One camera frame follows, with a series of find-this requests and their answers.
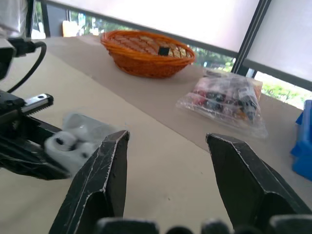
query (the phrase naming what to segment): clear plastic bag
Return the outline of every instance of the clear plastic bag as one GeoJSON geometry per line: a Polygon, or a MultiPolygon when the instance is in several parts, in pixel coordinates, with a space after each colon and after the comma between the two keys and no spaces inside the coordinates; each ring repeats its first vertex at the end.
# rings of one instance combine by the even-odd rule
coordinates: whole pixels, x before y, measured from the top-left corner
{"type": "Polygon", "coordinates": [[[256,86],[246,77],[225,74],[206,73],[191,93],[178,100],[177,107],[198,112],[254,137],[266,138],[268,132],[261,117],[256,86]]]}

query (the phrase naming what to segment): blue plastic bin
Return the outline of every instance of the blue plastic bin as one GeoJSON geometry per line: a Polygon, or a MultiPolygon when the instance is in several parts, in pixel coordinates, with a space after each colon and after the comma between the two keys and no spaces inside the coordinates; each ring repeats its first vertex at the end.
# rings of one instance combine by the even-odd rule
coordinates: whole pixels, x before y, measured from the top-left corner
{"type": "Polygon", "coordinates": [[[295,156],[292,169],[312,180],[312,100],[306,100],[304,110],[297,119],[297,143],[291,154],[295,156]]]}

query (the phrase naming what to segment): beige table surface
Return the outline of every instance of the beige table surface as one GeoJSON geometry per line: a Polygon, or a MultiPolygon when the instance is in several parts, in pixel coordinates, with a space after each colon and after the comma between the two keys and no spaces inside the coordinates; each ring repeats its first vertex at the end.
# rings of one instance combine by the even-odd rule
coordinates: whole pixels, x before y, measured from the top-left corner
{"type": "MultiPolygon", "coordinates": [[[[175,108],[198,80],[199,67],[188,66],[172,79],[137,78],[114,66],[97,37],[46,43],[46,58],[15,95],[52,94],[55,105],[35,117],[56,126],[70,111],[126,125],[131,139],[125,217],[156,220],[161,232],[184,224],[198,233],[201,221],[213,217],[230,224],[204,142],[207,132],[248,142],[312,208],[312,183],[291,170],[298,109],[263,95],[260,106],[270,135],[263,141],[251,139],[175,108]]],[[[0,89],[23,77],[37,56],[14,60],[0,89]]],[[[69,185],[70,180],[47,182],[0,170],[0,233],[47,233],[69,185]]]]}

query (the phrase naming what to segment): orange wicker basket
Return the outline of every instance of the orange wicker basket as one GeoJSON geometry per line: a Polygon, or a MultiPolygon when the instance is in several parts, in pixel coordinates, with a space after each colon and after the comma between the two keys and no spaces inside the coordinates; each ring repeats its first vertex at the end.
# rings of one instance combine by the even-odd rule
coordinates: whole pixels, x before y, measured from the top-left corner
{"type": "Polygon", "coordinates": [[[143,31],[112,31],[101,43],[124,72],[135,76],[167,78],[195,60],[187,45],[172,38],[143,31]],[[165,48],[167,56],[158,55],[165,48]]]}

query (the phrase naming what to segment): white window blind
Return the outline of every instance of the white window blind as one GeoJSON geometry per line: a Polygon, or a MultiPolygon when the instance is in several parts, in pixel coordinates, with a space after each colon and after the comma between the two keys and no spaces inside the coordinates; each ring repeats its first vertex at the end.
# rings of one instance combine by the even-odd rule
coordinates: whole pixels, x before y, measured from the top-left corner
{"type": "Polygon", "coordinates": [[[259,0],[50,0],[238,52],[259,0]]]}
{"type": "Polygon", "coordinates": [[[311,90],[312,0],[272,0],[244,64],[290,74],[285,80],[311,90]]]}

